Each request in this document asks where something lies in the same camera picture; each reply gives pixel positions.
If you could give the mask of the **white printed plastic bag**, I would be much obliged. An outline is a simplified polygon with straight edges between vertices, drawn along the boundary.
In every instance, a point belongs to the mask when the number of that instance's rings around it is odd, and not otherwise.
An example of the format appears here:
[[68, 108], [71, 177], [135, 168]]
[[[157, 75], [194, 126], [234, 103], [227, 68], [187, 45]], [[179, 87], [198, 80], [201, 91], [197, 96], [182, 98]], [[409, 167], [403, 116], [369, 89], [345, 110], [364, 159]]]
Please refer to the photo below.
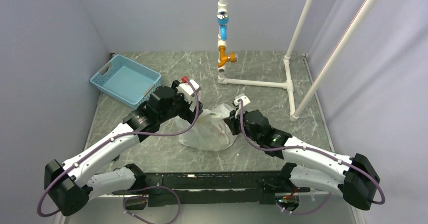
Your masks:
[[195, 125], [186, 133], [178, 136], [179, 142], [187, 147], [204, 151], [221, 151], [236, 141], [224, 119], [230, 116], [234, 108], [220, 104], [213, 109], [204, 109]]

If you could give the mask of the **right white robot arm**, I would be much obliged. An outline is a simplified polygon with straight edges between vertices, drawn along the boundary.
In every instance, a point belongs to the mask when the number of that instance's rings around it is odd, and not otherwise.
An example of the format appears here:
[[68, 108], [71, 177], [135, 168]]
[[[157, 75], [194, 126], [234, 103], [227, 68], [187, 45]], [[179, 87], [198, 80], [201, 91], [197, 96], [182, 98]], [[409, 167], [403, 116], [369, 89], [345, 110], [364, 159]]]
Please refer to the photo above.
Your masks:
[[384, 204], [380, 177], [365, 155], [341, 155], [310, 145], [271, 126], [258, 110], [240, 114], [233, 110], [223, 121], [232, 135], [242, 134], [255, 149], [286, 162], [278, 175], [282, 190], [312, 188], [330, 192], [360, 210]]

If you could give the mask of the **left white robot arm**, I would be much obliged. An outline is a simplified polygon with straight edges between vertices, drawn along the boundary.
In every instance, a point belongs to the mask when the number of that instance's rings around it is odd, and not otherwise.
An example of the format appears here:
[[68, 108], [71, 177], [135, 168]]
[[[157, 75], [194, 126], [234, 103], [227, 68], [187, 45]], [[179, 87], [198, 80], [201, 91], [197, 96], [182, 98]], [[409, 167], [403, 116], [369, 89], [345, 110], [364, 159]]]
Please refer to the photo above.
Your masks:
[[170, 119], [180, 117], [194, 126], [202, 112], [200, 91], [200, 85], [187, 77], [173, 81], [170, 87], [159, 86], [148, 100], [130, 112], [97, 143], [63, 162], [54, 159], [47, 163], [44, 168], [44, 193], [37, 206], [38, 215], [49, 216], [41, 210], [46, 196], [57, 207], [52, 215], [60, 212], [70, 216], [103, 194], [119, 190], [140, 193], [145, 187], [145, 174], [135, 164], [100, 175], [98, 170], [149, 136], [170, 136], [159, 133], [161, 124]]

